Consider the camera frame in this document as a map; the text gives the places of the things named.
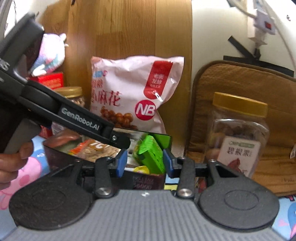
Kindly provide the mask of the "person's left hand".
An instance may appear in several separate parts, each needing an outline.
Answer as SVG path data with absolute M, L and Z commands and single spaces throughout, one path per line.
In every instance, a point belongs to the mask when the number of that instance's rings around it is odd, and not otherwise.
M 1 154 L 0 156 L 0 184 L 1 190 L 10 186 L 11 182 L 18 176 L 28 158 L 32 155 L 34 144 L 32 141 L 22 144 L 20 150 L 15 154 Z

